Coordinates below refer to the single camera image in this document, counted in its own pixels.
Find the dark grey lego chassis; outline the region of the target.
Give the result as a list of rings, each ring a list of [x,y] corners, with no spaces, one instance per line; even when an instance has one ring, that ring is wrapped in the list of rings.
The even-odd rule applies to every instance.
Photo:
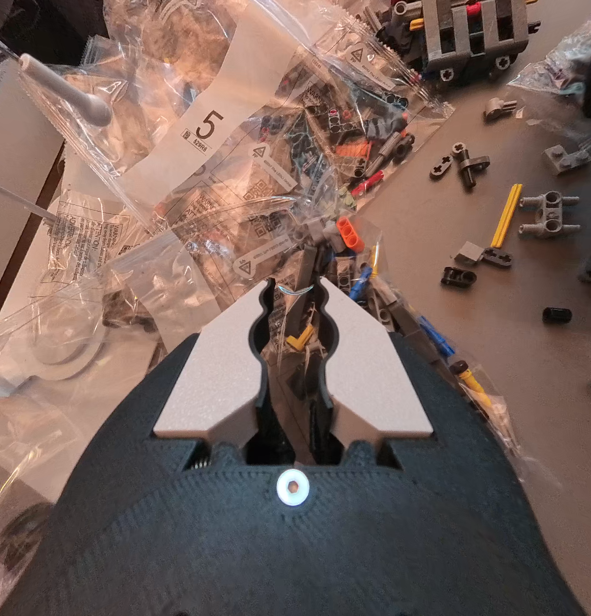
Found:
[[[376,38],[425,80],[496,79],[541,26],[535,1],[390,1],[366,20]]]

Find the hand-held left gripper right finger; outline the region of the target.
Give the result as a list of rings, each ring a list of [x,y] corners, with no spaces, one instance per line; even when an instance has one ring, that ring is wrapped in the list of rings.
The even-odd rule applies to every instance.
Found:
[[[433,426],[389,332],[325,277],[318,278],[318,456],[365,442],[425,439]]]

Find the heap of loose lego parts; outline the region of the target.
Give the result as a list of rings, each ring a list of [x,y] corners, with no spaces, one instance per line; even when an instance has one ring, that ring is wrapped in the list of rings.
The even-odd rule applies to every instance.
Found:
[[[501,424],[507,417],[503,398],[491,395],[477,381],[472,367],[459,356],[422,315],[417,315],[399,292],[376,273],[377,251],[365,248],[354,253],[340,246],[337,227],[330,221],[320,227],[322,219],[305,224],[294,233],[299,273],[293,280],[279,285],[284,296],[284,309],[279,310],[276,337],[278,366],[286,355],[289,370],[279,370],[295,398],[306,402],[317,390],[316,370],[325,350],[318,339],[318,318],[313,291],[308,289],[316,275],[325,275],[330,282],[378,320],[388,332],[402,335],[410,345],[442,375],[451,374],[453,381],[465,391],[490,421]]]

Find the small grey lego assembly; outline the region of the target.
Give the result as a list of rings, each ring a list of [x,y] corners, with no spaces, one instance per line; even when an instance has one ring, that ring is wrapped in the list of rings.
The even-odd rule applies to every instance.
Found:
[[[522,194],[522,184],[512,186],[507,197],[506,204],[500,216],[499,223],[492,238],[490,248],[500,249],[505,241],[511,221],[513,219],[516,208],[519,204]]]

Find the pile of clear lego bags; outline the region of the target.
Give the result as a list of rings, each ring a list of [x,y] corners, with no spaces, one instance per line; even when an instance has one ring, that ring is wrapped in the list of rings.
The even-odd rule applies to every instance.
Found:
[[[104,129],[31,86],[149,237],[0,321],[0,527],[30,506],[50,509],[160,350],[203,333],[274,274],[262,357],[276,371],[311,226],[346,213],[339,188],[356,179],[313,107],[329,99],[367,130],[374,114],[355,96],[377,90],[347,59],[360,47],[410,86],[395,54],[330,1],[229,1],[232,35],[203,31],[219,8],[209,6],[192,9],[184,30],[129,11],[146,30],[122,59],[146,81]]]

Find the grey double-hole lego connector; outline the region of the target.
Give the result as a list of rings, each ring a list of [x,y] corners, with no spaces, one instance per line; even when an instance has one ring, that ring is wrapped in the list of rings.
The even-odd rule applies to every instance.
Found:
[[[578,196],[563,196],[554,190],[535,197],[520,198],[519,209],[534,210],[536,216],[534,223],[520,225],[518,235],[550,239],[580,232],[582,227],[579,224],[566,224],[563,221],[564,209],[576,206],[579,202]]]

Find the white cardboard box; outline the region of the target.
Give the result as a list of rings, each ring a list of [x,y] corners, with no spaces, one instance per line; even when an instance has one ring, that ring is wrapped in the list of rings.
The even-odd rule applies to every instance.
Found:
[[[0,187],[47,208],[61,179],[63,138],[23,89],[13,60],[0,64]],[[15,282],[42,218],[0,193],[0,316],[18,296]]]

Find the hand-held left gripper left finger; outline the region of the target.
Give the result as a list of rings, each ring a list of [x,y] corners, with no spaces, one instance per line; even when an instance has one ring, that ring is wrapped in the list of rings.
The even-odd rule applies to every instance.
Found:
[[[202,328],[154,425],[156,437],[242,449],[258,433],[275,287],[273,278],[258,283]]]

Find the grey connector with black pin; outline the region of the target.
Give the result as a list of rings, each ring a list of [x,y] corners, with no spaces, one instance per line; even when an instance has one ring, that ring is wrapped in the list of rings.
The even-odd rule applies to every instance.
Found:
[[[470,191],[476,186],[475,174],[485,171],[491,164],[488,156],[471,158],[465,143],[456,142],[451,153],[458,165],[458,172],[466,190]]]

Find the grey lego angle piece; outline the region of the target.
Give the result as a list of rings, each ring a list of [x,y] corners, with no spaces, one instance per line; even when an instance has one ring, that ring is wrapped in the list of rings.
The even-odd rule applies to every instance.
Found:
[[[587,150],[580,149],[569,153],[561,144],[545,149],[542,157],[555,176],[575,171],[591,163],[591,154]]]

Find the small zip bag of pins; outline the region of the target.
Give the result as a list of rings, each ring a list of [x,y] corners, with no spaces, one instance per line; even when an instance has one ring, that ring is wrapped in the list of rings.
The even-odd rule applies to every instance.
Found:
[[[520,91],[515,119],[591,152],[591,16],[508,86]]]

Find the grey lego cube connector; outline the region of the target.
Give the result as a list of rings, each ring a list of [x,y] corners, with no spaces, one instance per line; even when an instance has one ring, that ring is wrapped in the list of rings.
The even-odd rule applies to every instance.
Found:
[[[453,259],[455,262],[466,264],[469,267],[475,266],[476,264],[481,262],[484,251],[485,248],[475,243],[465,242],[461,249],[457,251]]]

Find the orange lego connector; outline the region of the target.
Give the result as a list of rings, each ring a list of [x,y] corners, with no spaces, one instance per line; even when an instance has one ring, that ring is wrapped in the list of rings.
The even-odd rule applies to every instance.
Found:
[[[359,254],[364,250],[366,244],[357,233],[349,217],[341,216],[338,218],[336,221],[336,227],[347,249],[356,254]]]

